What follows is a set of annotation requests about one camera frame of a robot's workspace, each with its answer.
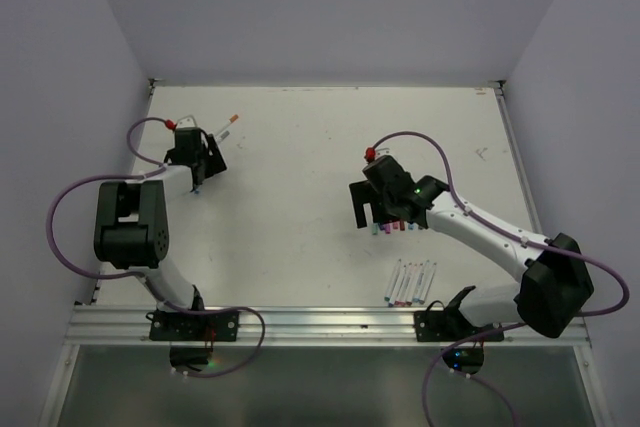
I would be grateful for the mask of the green capped white marker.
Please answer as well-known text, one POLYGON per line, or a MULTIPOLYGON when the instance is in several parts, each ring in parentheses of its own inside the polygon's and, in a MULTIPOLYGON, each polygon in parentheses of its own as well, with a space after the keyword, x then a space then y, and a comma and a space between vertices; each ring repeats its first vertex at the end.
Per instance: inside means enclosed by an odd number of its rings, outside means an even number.
POLYGON ((384 291, 383 299, 387 305, 389 305, 391 302, 391 297, 394 292, 396 283, 398 281, 401 267, 402 267, 402 261, 398 259, 392 269, 389 281, 387 282, 387 285, 384 291))

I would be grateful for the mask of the dark red capped white marker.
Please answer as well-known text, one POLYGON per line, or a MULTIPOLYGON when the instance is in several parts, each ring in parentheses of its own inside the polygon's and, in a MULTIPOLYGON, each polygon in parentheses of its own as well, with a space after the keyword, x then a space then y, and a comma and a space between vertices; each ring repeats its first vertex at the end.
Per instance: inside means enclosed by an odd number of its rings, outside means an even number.
POLYGON ((406 293, 407 306, 411 306, 414 302, 414 296, 415 296, 416 288, 420 283, 422 270, 423 270, 422 263, 416 263, 413 265, 412 276, 411 276, 411 279, 407 288, 407 293, 406 293))

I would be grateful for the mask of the magenta capped white marker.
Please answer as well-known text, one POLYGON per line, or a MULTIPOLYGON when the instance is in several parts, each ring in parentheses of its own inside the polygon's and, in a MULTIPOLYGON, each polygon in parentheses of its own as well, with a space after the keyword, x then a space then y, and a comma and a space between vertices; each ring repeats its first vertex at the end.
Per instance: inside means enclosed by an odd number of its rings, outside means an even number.
MULTIPOLYGON (((402 292, 402 290, 403 290, 403 284, 402 284, 401 290, 400 290, 400 292, 399 292, 399 296, 401 295, 401 292, 402 292)), ((397 302, 397 304, 396 304, 395 306, 401 306, 401 305, 400 305, 400 301, 399 301, 399 296, 398 296, 398 302, 397 302)))

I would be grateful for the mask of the purple capped white marker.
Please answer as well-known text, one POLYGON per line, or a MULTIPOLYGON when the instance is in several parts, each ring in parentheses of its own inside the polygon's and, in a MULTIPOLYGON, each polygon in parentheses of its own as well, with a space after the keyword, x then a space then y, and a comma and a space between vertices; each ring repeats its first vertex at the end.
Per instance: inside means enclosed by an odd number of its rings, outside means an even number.
POLYGON ((404 264, 400 265, 398 268, 395 283, 388 301, 389 307, 393 307, 398 302, 398 296, 399 296, 399 292, 401 290, 402 284, 404 282, 405 272, 406 272, 406 266, 404 264))

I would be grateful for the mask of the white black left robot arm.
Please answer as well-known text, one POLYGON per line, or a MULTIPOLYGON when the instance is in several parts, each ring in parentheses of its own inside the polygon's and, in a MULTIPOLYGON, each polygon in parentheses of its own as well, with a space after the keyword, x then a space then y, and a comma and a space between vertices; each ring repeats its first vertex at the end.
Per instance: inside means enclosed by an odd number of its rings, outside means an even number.
POLYGON ((198 288, 169 259, 167 205, 196 192, 211 177, 227 170, 216 137, 198 127, 174 131, 174 147, 164 170, 142 180, 107 181, 100 185, 94 229, 97 258, 137 278, 158 308, 175 312, 172 326, 185 339, 201 337, 208 326, 198 288))

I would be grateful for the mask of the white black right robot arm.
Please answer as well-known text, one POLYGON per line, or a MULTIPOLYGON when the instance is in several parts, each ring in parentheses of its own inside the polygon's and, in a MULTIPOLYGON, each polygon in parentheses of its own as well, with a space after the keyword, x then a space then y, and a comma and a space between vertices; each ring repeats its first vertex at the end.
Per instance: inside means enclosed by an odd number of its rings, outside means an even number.
POLYGON ((414 180, 390 155, 370 162, 350 184, 356 225, 404 221, 469 247, 512 279, 502 286, 467 286, 423 323, 439 340, 464 340, 496 324, 523 323, 559 337, 594 292, 578 243, 559 234, 547 239, 461 200, 453 188, 426 175, 414 180))

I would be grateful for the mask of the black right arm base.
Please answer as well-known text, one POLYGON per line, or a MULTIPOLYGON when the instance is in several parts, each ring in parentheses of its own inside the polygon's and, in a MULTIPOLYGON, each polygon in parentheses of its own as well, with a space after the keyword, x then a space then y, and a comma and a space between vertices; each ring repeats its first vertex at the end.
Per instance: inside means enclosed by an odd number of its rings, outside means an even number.
MULTIPOLYGON (((460 312, 461 302, 474 290, 465 287, 447 305, 432 301, 424 310, 413 313, 413 327, 418 342, 455 343, 464 338, 494 329, 492 324, 473 326, 460 312)), ((484 342, 502 342, 503 333, 494 333, 476 339, 471 347, 458 346, 443 355, 446 366, 456 372, 474 376, 485 360, 484 342)))

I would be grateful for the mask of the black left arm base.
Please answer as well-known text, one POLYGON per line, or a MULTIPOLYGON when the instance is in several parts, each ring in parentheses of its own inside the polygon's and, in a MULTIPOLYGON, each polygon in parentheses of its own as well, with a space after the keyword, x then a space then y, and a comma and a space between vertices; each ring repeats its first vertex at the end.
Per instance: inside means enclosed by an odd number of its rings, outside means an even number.
POLYGON ((223 310, 206 315, 192 315, 156 308, 146 314, 150 321, 149 339, 169 342, 172 368, 189 373, 203 373, 212 360, 216 342, 237 340, 240 312, 223 310))

